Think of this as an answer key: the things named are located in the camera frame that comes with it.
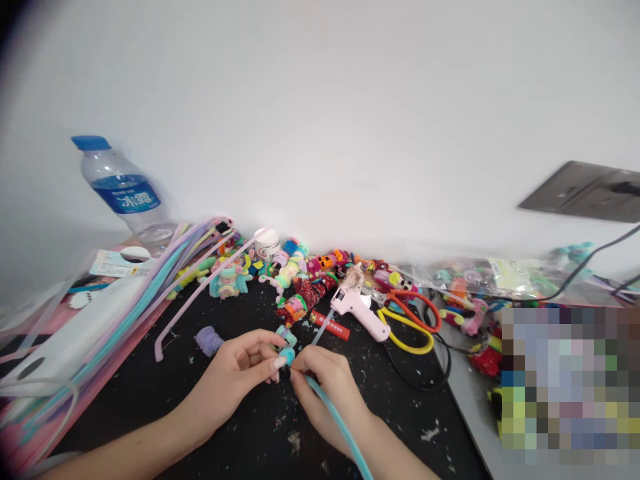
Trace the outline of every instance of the black table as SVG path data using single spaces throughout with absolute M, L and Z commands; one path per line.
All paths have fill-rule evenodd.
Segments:
M 226 300 L 202 293 L 173 329 L 176 337 L 170 333 L 165 339 L 165 358 L 156 363 L 155 339 L 195 288 L 190 285 L 172 302 L 55 453 L 88 451 L 170 412 L 210 362 L 194 340 L 203 327 L 213 325 L 222 338 L 230 339 L 256 328 L 276 330 L 281 324 L 274 314 L 276 292 L 269 285 L 250 282 L 248 294 Z M 326 296 L 316 309 L 328 312 L 330 298 Z M 489 478 L 448 385 L 428 393 L 408 386 L 392 368 L 382 347 L 355 318 L 337 315 L 336 320 L 351 329 L 349 341 L 325 332 L 319 344 L 349 359 L 358 388 L 372 412 L 441 478 Z M 423 344 L 423 338 L 412 339 L 413 330 L 392 322 L 394 332 L 407 343 Z M 298 322 L 292 332 L 299 344 L 308 345 L 314 328 Z M 395 345 L 392 352 L 398 366 L 406 369 L 406 375 L 416 383 L 442 377 L 434 354 L 411 355 Z M 259 478 L 266 473 L 270 478 L 296 480 L 361 478 L 356 466 L 317 434 L 286 375 L 281 376 L 279 384 L 262 384 L 252 390 L 210 441 L 160 478 Z M 288 440 L 292 434 L 299 434 L 299 451 Z

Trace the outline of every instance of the plastic water bottle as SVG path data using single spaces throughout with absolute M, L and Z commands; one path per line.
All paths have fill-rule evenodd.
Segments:
M 72 137 L 84 152 L 81 170 L 92 189 L 124 220 L 153 256 L 171 240 L 176 224 L 138 168 L 96 135 Z

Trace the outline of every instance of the pixelated area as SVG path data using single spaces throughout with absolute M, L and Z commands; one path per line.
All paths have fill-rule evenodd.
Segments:
M 509 309 L 502 324 L 505 461 L 636 463 L 640 309 Z

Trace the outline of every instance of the scissors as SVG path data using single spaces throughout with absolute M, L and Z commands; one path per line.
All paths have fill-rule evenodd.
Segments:
M 377 314 L 378 314 L 378 318 L 380 318 L 380 321 L 382 323 L 388 325 L 387 320 L 385 318 L 385 316 L 388 316 L 394 320 L 398 320 L 399 322 L 402 322 L 405 325 L 410 326 L 411 328 L 418 330 L 419 332 L 423 333 L 427 337 L 427 344 L 424 347 L 410 347 L 409 345 L 406 345 L 400 340 L 398 340 L 398 338 L 393 334 L 393 332 L 391 332 L 389 334 L 389 338 L 398 347 L 414 355 L 424 355 L 426 353 L 429 353 L 433 349 L 433 336 L 431 334 L 436 333 L 438 332 L 438 330 L 440 330 L 442 326 L 442 318 L 440 317 L 440 313 L 438 312 L 438 309 L 431 302 L 431 300 L 426 298 L 421 293 L 410 291 L 410 290 L 392 289 L 392 290 L 389 290 L 389 292 L 387 293 L 382 293 L 382 292 L 379 292 L 378 290 L 374 290 L 373 288 L 365 286 L 363 288 L 363 292 L 366 295 L 371 295 L 371 299 L 374 300 L 380 306 L 380 309 L 378 310 Z M 424 322 L 422 322 L 422 320 L 420 320 L 416 316 L 416 314 L 414 314 L 398 297 L 418 298 L 423 302 L 425 302 L 425 304 L 433 312 L 433 315 L 435 317 L 435 327 L 430 327 L 426 325 Z M 398 306 L 400 306 L 400 308 L 402 308 L 402 310 L 407 314 L 407 316 L 410 319 L 406 319 L 401 315 L 398 315 L 397 313 L 394 313 L 391 310 L 389 310 L 385 306 L 385 304 L 390 301 L 393 301 Z

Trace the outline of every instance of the hot glue gun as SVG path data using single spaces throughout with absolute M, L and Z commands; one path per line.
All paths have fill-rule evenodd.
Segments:
M 346 278 L 331 299 L 331 308 L 340 315 L 353 314 L 373 339 L 381 342 L 389 338 L 391 329 L 382 323 L 376 314 L 362 302 L 360 292 L 364 282 L 365 276 L 361 264 L 358 263 L 350 267 Z

